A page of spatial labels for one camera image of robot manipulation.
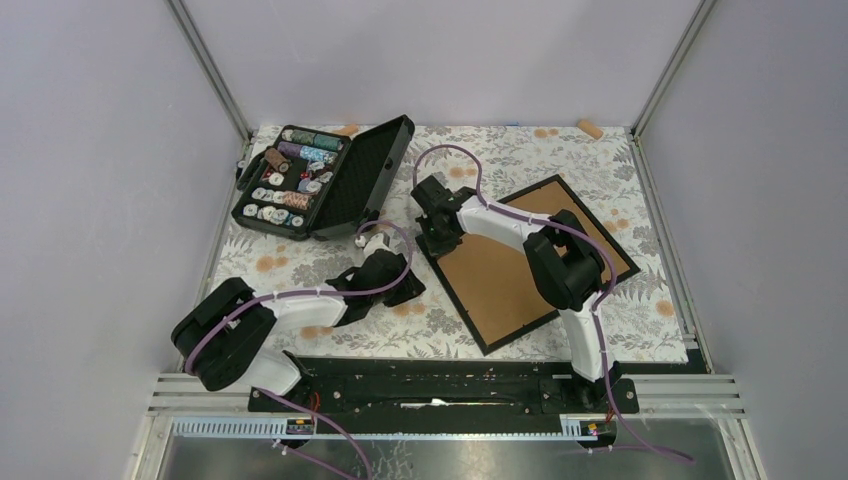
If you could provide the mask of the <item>floral patterned table mat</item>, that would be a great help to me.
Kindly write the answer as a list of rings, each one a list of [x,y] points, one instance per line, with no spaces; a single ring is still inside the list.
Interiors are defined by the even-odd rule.
[[[602,304],[611,351],[622,362],[683,363],[682,318],[665,271],[658,237],[621,127],[593,140],[573,127],[420,126],[380,217],[417,234],[414,177],[437,176],[450,189],[480,185],[503,200],[557,175],[577,194],[638,266]],[[260,293],[317,285],[356,264],[350,239],[294,241],[228,221],[207,288],[240,276]],[[481,351],[427,261],[414,273],[425,284],[419,298],[394,308],[377,306],[340,329],[308,327],[269,342],[296,354],[375,358],[478,359]]]

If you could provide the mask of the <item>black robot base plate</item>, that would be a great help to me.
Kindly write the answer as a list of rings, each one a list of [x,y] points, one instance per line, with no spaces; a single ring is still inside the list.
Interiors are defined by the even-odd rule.
[[[612,392],[587,385],[567,362],[300,360],[306,375],[286,399],[350,425],[474,431],[538,428],[556,417],[603,420],[618,407],[628,420],[703,419],[720,394],[703,365],[624,363]]]

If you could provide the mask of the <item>black open poker chip case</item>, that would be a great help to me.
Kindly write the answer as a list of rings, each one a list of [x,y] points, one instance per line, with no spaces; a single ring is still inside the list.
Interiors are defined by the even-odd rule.
[[[352,234],[379,217],[414,132],[406,115],[355,137],[286,125],[244,170],[231,217],[293,240]]]

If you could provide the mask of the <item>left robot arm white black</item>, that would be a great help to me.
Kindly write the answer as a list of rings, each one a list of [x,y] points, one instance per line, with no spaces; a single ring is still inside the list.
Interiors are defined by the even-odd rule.
[[[241,277],[221,283],[171,332],[186,372],[210,392],[242,384],[270,391],[285,410],[304,407],[311,387],[292,355],[266,348],[269,336],[347,326],[364,319],[378,303],[394,307],[426,290],[386,234],[358,242],[362,263],[311,289],[256,295]]]

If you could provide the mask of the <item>right wooden cork piece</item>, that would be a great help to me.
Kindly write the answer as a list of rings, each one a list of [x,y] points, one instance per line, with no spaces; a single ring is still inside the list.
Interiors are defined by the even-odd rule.
[[[594,140],[600,140],[604,136],[603,129],[588,119],[580,119],[577,128]]]

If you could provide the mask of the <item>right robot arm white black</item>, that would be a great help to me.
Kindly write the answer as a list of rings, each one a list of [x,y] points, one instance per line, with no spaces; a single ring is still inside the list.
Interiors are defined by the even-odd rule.
[[[439,259],[453,252],[466,235],[478,235],[522,253],[537,292],[564,320],[579,375],[575,402],[597,412],[613,398],[606,378],[612,366],[598,307],[603,298],[603,249],[582,229],[577,217],[562,210],[545,216],[485,199],[463,187],[448,190],[434,176],[413,187],[411,196],[422,209],[417,219],[425,248]]]

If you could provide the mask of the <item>left wooden cork piece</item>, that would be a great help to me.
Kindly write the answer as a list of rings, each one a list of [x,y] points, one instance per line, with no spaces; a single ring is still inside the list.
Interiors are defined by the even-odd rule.
[[[348,124],[341,128],[335,129],[332,131],[334,135],[345,136],[353,138],[360,131],[360,126],[358,124]]]

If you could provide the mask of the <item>wooden cork piece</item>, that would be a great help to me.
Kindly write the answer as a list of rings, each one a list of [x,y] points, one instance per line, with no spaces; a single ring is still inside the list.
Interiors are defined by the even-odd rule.
[[[594,140],[600,140],[604,136],[603,129],[588,119],[580,119],[577,128]]]
[[[360,126],[358,124],[348,124],[341,128],[335,129],[332,131],[334,135],[345,136],[353,138],[360,131]]]

